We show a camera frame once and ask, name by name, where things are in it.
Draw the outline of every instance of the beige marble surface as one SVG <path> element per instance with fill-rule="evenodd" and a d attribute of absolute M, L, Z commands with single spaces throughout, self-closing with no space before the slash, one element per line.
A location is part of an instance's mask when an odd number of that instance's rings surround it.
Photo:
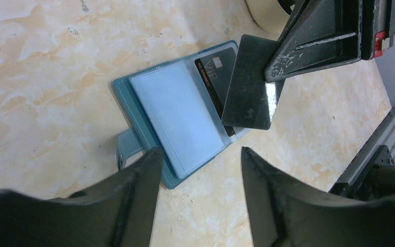
<path fill-rule="evenodd" d="M 278 36 L 244 0 L 0 0 L 0 187 L 65 197 L 114 173 L 111 82 L 244 33 Z M 269 131 L 160 188 L 151 246 L 251 246 L 241 146 L 327 190 L 389 109 L 374 61 L 287 80 Z"/>

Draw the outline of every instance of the blue card holder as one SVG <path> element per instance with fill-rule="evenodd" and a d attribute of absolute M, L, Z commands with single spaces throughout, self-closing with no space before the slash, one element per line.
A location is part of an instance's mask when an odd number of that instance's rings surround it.
<path fill-rule="evenodd" d="M 138 75 L 153 72 L 154 70 L 172 65 L 174 63 L 184 61 L 185 59 L 192 59 L 196 57 L 196 55 L 202 53 L 208 53 L 218 47 L 227 45 L 227 44 L 235 44 L 235 41 L 226 42 L 224 44 L 200 51 L 196 54 L 189 55 L 185 58 L 176 59 L 173 61 L 165 62 L 160 65 L 157 65 L 152 68 L 148 68 L 142 70 L 140 72 L 134 73 L 132 75 L 122 77 L 116 79 L 113 84 L 112 88 L 119 101 L 120 105 L 122 106 L 123 110 L 129 117 L 129 120 L 132 124 L 132 128 L 122 132 L 119 135 L 119 143 L 117 149 L 117 160 L 118 160 L 118 168 L 122 169 L 124 164 L 126 163 L 126 159 L 131 157 L 132 155 L 136 154 L 141 150 L 150 150 L 153 147 L 163 147 L 162 142 L 160 141 L 157 132 L 154 129 L 153 123 L 151 122 L 150 117 L 147 115 L 147 111 L 141 104 L 140 98 L 138 97 L 137 93 L 135 92 L 133 85 L 130 81 L 131 78 L 136 77 Z M 248 130 L 244 129 L 238 131 L 235 138 L 232 139 L 231 142 L 225 144 L 222 149 L 215 150 L 216 153 L 209 158 L 200 166 L 196 167 L 195 170 L 186 174 L 186 176 L 178 176 L 175 172 L 174 166 L 172 165 L 171 160 L 169 159 L 168 155 L 165 153 L 164 162 L 163 162 L 163 169 L 161 171 L 161 178 L 168 189 L 174 189 L 180 183 L 182 183 L 185 179 L 193 175 L 199 168 L 206 165 L 210 162 L 214 157 L 223 151 L 226 147 L 228 147 L 235 139 L 240 138 L 242 135 L 247 133 Z"/>

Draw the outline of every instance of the card holder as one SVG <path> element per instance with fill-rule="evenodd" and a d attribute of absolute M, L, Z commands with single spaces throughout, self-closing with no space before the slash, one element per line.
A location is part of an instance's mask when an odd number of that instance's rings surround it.
<path fill-rule="evenodd" d="M 166 154 L 161 177 L 169 189 L 176 187 L 200 167 L 211 161 L 232 142 L 248 132 L 248 129 L 235 128 L 236 134 L 234 136 L 229 137 L 226 134 L 224 127 L 221 125 L 220 117 L 201 78 L 196 73 L 197 69 L 193 63 L 196 57 L 207 56 L 218 50 L 226 49 L 226 47 L 233 47 L 233 45 L 236 47 L 235 42 L 227 42 L 197 54 L 119 78 L 113 82 L 113 91 L 131 121 L 132 133 L 135 133 L 130 134 L 129 130 L 125 131 L 120 135 L 119 142 L 123 144 L 122 146 L 129 143 L 131 147 L 128 150 L 134 152 L 139 148 L 136 143 L 140 143 L 141 149 L 145 150 L 155 146 L 163 147 Z M 149 90 L 147 88 L 151 83 L 162 82 L 159 78 L 160 74 L 157 75 L 157 71 L 160 71 L 160 69 L 165 69 L 168 74 L 176 72 L 183 79 L 188 80 L 185 88 L 180 87 L 172 91 L 177 93 L 182 91 L 184 94 L 180 98 L 182 97 L 183 101 L 189 102 L 189 108 L 182 107 L 182 105 L 176 107 L 176 113 L 183 114 L 180 120 L 172 117 L 172 112 L 166 110 L 166 105 L 175 106 L 168 97 L 171 96 L 172 92 L 163 91 L 168 87 Z M 187 73 L 184 73 L 186 71 L 194 73 L 192 80 L 187 78 Z M 167 86 L 172 86 L 169 83 L 171 83 L 169 80 L 164 81 Z M 166 93 L 165 97 L 157 98 L 160 92 Z M 175 129 L 178 128 L 181 128 L 182 132 L 176 132 Z M 181 145 L 181 136 L 189 136 L 188 140 L 195 143 L 185 143 L 185 146 L 183 146 Z M 202 148 L 205 144 L 208 146 L 207 149 Z M 118 150 L 118 166 L 124 164 L 124 160 L 131 151 L 119 152 Z"/>

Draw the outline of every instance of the light blue panel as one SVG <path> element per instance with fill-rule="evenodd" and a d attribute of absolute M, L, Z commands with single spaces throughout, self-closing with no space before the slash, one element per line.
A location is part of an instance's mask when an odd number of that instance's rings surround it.
<path fill-rule="evenodd" d="M 180 179 L 225 148 L 184 62 L 132 77 L 130 82 Z"/>

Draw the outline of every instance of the marble table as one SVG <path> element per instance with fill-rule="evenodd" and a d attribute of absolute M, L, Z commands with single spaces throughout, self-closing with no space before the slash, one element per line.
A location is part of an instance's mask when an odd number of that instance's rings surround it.
<path fill-rule="evenodd" d="M 0 188 L 66 197 L 113 174 L 129 123 L 111 82 L 244 33 L 278 36 L 244 0 L 0 0 Z M 160 187 L 151 246 L 251 246 L 242 146 L 328 190 L 390 108 L 374 61 L 288 79 L 270 130 Z"/>

